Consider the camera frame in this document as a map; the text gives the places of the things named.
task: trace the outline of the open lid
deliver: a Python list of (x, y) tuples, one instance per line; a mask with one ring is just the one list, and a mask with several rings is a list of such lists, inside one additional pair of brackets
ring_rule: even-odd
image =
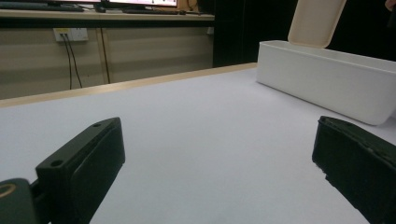
[(288, 40), (294, 45), (326, 48), (347, 0), (299, 0)]

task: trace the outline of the white tabletop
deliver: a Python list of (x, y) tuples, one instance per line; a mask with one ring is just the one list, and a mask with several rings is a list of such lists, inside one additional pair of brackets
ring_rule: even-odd
[(0, 180), (120, 117), (126, 163), (92, 223), (367, 223), (311, 155), (320, 116), (374, 127), (256, 82), (256, 70), (0, 108)]

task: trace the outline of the keyboard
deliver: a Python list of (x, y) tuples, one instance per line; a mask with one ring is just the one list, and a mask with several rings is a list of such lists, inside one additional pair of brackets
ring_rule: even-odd
[(132, 9), (132, 8), (123, 8), (123, 13), (127, 14), (151, 14), (151, 15), (177, 15), (177, 11), (161, 11), (161, 10), (142, 10), (142, 9)]
[(46, 3), (0, 2), (0, 9), (83, 12), (81, 7), (49, 6)]

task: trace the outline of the white plastic box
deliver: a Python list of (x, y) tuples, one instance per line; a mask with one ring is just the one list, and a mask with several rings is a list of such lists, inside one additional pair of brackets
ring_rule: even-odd
[(257, 81), (378, 125), (396, 109), (396, 63), (328, 49), (260, 43)]

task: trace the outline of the power outlet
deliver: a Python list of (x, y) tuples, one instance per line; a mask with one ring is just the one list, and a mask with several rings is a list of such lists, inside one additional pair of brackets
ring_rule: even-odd
[(87, 28), (54, 28), (53, 33), (58, 42), (64, 42), (61, 35), (67, 35), (66, 40), (69, 41), (87, 41), (88, 32)]

